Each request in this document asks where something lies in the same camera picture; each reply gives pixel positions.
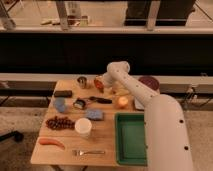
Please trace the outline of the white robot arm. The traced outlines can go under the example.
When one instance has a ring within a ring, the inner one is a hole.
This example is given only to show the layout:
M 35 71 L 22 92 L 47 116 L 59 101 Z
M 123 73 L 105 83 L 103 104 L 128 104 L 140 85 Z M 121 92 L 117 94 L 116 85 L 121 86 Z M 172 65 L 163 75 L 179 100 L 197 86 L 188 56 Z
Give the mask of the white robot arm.
M 127 61 L 111 62 L 105 87 L 120 82 L 143 106 L 148 171 L 194 171 L 184 112 L 172 96 L 160 94 L 129 74 Z

